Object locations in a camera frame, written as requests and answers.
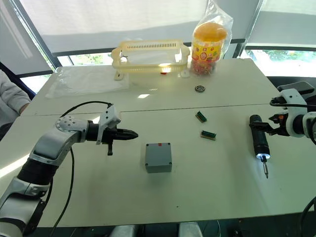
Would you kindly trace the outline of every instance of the white table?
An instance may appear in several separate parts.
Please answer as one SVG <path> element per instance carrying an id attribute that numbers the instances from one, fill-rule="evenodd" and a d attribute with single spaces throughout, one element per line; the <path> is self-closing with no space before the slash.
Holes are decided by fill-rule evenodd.
<path id="1" fill-rule="evenodd" d="M 63 67 L 62 70 L 73 78 L 78 75 L 91 77 L 91 83 L 93 83 L 96 77 L 113 80 L 105 76 L 105 71 L 109 67 L 111 66 Z M 126 90 L 54 99 L 45 98 L 59 75 L 59 73 L 53 73 L 22 116 L 61 115 L 72 106 L 89 100 L 114 103 L 121 111 L 268 104 L 270 99 L 278 93 L 250 59 L 222 60 L 218 64 L 217 71 L 210 77 L 191 75 L 189 78 L 181 78 L 175 73 L 130 74 L 130 86 Z M 196 85 L 205 86 L 205 92 L 195 92 Z M 139 99 L 138 96 L 141 94 L 150 95 L 145 99 Z M 103 109 L 103 105 L 93 104 L 78 108 L 73 113 L 100 113 Z"/>
<path id="2" fill-rule="evenodd" d="M 121 128 L 139 134 L 131 141 L 107 146 L 85 142 L 73 146 L 75 182 L 68 209 L 59 226 L 103 226 L 254 217 L 300 212 L 315 196 L 315 146 L 307 138 L 267 136 L 272 158 L 269 179 L 254 157 L 249 116 L 267 121 L 278 108 L 269 105 L 124 112 Z M 99 114 L 76 115 L 94 119 Z M 20 117 L 0 142 L 0 168 L 30 152 L 58 116 Z M 217 140 L 201 138 L 201 130 Z M 148 174 L 145 144 L 170 142 L 171 173 Z M 0 178 L 0 194 L 18 173 Z M 39 223 L 51 227 L 69 189 L 71 157 L 54 177 L 50 203 Z"/>

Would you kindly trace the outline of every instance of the white plastic basket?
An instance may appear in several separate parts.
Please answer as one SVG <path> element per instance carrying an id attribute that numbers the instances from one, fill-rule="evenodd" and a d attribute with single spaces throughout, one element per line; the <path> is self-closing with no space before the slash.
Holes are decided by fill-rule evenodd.
<path id="1" fill-rule="evenodd" d="M 189 55 L 189 48 L 181 40 L 170 39 L 123 41 L 111 57 L 119 73 L 170 73 L 188 71 Z"/>

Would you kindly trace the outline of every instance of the person's arm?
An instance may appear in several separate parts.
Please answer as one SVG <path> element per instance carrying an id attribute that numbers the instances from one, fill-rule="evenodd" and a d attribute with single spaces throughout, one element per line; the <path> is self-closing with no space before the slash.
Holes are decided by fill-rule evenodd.
<path id="1" fill-rule="evenodd" d="M 31 101 L 27 93 L 21 90 L 16 84 L 12 83 L 7 75 L 1 70 L 0 97 L 11 109 L 15 110 L 18 114 L 21 114 Z"/>

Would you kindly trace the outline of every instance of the gray plastic box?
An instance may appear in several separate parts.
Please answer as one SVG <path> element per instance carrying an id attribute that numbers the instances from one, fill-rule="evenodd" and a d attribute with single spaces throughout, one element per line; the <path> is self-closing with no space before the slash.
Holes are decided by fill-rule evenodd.
<path id="1" fill-rule="evenodd" d="M 171 144 L 152 143 L 146 145 L 145 167 L 148 173 L 171 172 Z"/>

